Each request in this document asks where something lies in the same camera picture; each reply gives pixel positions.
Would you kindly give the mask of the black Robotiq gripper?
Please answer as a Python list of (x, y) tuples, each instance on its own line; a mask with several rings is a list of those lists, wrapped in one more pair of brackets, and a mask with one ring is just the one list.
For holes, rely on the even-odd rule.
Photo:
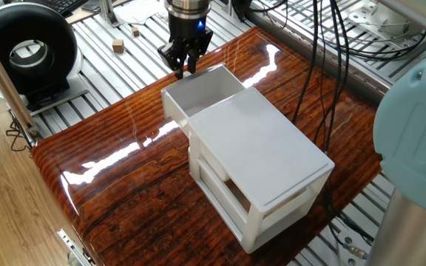
[[(175, 40), (211, 40), (213, 32), (206, 27), (206, 16), (186, 19), (169, 14), (169, 43), (158, 48), (158, 54), (165, 65), (170, 68), (175, 77), (183, 78), (184, 58), (175, 48)], [(187, 68), (191, 74), (196, 72), (197, 61), (201, 56), (201, 48), (198, 44), (190, 44), (187, 49)]]

